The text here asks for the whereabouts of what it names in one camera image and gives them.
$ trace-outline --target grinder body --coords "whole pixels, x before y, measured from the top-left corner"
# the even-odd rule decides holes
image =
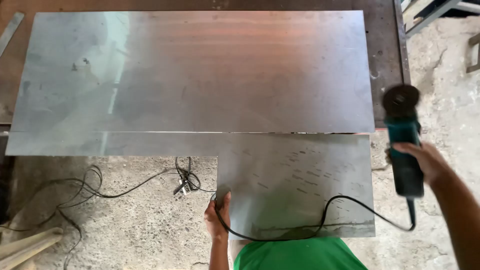
[[[420,145],[420,124],[415,110],[418,99],[418,90],[405,85],[393,87],[384,95],[383,106],[386,113],[384,122],[391,145],[397,142]],[[422,197],[423,172],[417,159],[393,148],[390,148],[390,159],[396,192],[407,199]]]

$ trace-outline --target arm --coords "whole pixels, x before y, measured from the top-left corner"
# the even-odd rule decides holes
[[[477,269],[480,263],[480,206],[467,186],[431,144],[421,147],[397,143],[393,147],[414,156],[437,197],[447,223],[455,257],[460,269]]]
[[[228,192],[223,198],[223,207],[219,209],[222,219],[228,226],[230,226],[230,216],[228,214],[230,199],[231,194]],[[204,214],[208,233],[212,236],[209,270],[228,270],[228,231],[220,223],[215,207],[216,202],[210,201]]]

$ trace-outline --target metal table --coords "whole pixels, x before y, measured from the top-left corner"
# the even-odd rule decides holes
[[[16,95],[20,86],[26,49],[36,12],[58,11],[125,11],[125,10],[266,10],[266,11],[342,11],[363,10],[367,33],[370,78],[375,127],[384,127],[381,96],[393,84],[410,83],[405,33],[400,3],[397,0],[178,0],[158,2],[98,1],[85,3],[56,0],[4,0],[1,3],[3,29],[17,10],[25,12],[24,21],[0,58],[0,123],[11,123]]]

